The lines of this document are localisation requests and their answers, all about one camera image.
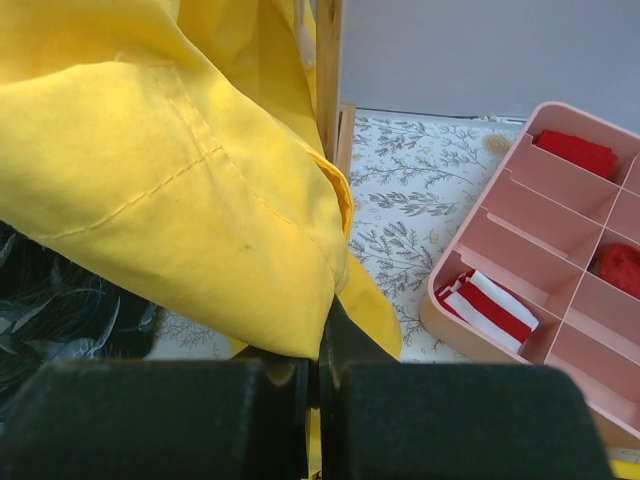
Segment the dark leaf-print shorts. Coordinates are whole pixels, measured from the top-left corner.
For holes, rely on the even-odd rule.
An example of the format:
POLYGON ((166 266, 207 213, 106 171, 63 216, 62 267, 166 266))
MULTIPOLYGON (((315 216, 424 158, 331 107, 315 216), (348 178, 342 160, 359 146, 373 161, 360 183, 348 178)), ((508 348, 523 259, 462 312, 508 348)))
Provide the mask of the dark leaf-print shorts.
POLYGON ((156 304, 1 226, 1 413, 54 360, 139 359, 156 304))

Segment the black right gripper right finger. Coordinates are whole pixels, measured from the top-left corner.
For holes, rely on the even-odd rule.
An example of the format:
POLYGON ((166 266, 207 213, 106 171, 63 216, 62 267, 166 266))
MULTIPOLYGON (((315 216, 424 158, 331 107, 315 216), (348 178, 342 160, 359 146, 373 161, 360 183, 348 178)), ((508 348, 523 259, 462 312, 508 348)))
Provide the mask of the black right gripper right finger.
POLYGON ((526 364, 402 363, 331 305, 318 362, 326 479, 609 479, 580 389, 526 364))

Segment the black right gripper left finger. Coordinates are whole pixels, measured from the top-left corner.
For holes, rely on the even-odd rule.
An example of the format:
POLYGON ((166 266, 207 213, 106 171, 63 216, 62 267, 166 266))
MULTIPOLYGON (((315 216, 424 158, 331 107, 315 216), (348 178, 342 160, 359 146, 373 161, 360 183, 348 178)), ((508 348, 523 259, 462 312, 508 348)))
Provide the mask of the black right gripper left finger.
POLYGON ((227 361, 68 360, 17 394, 5 479, 301 479, 310 364, 251 350, 227 361))

